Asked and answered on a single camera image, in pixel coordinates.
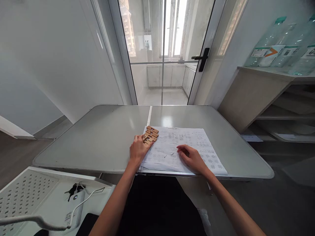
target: paper label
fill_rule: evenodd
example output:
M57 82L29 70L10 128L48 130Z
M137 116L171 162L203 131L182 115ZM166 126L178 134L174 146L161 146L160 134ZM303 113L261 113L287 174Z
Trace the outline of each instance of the paper label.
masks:
M285 48L282 50L281 56L293 56L295 55L300 47L297 46L285 46Z
M274 45L272 46L265 57L260 61L259 66L260 67L268 67L271 65L271 63L276 59L276 57L281 53L285 45Z
M270 47L261 47L261 48L255 48L252 56L253 57L264 57L267 52L269 51Z
M263 142L257 135L242 134L242 138L247 142Z
M315 45L310 45L307 47L306 53L301 57L303 59L315 59Z

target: plastic bottle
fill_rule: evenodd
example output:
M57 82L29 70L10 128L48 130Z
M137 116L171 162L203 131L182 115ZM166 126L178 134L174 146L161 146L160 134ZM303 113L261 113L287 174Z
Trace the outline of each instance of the plastic bottle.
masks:
M271 46L270 50L267 52L265 57L260 61L259 67L268 67L272 62L281 54L282 50L285 48L285 42L292 35L293 30L295 29L296 23L289 24L286 29L281 33L279 40L275 45Z
M309 45L306 52L288 71L288 74L309 75L315 69L315 42Z
M285 21L286 16L279 17L275 23L269 27L267 32L261 37L261 39L256 44L252 53L246 60L244 66L247 67L257 67L260 61L267 54L272 45L274 45L282 31L282 23Z
M285 41L285 48L274 60L271 67L283 67L287 62L301 49L305 41L312 37L313 32L315 32L315 14L308 20L308 23L300 31L297 32L293 37L288 38Z

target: bottle cap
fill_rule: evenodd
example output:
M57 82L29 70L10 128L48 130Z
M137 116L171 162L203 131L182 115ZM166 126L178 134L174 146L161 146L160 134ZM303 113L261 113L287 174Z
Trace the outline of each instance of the bottle cap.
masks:
M285 19L286 19L286 16L279 17L279 18L276 20L275 24L283 23L283 22L285 21Z
M308 21L313 21L313 20L315 20L315 14L313 14Z

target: power strip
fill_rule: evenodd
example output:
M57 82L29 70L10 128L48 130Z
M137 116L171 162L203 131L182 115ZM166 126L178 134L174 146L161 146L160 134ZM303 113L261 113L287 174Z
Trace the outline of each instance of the power strip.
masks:
M81 202L84 201L84 191L75 193L74 195L72 195L70 197L70 201L67 204L67 211L66 211L66 217L65 217L65 224L68 226L70 224L70 220L71 220L71 213L73 211L73 209L79 205ZM70 229L66 229L64 231L64 234L74 230L75 228L77 228L80 225L80 220L81 220L81 213L82 213L82 208L83 208L82 204L81 206L79 206L74 214L73 214L73 219L72 219L72 226Z

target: gray table top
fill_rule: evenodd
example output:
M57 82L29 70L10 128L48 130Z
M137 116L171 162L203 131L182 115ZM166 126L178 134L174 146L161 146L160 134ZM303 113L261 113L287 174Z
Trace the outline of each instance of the gray table top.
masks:
M203 128L228 172L227 176L219 176L223 179L274 176L271 167L209 106L96 106L42 151L33 165L122 173L133 138L143 133L148 120L151 126ZM147 169L139 172L193 175Z
M147 124L150 106L96 106L57 138L33 165L124 172L129 147Z

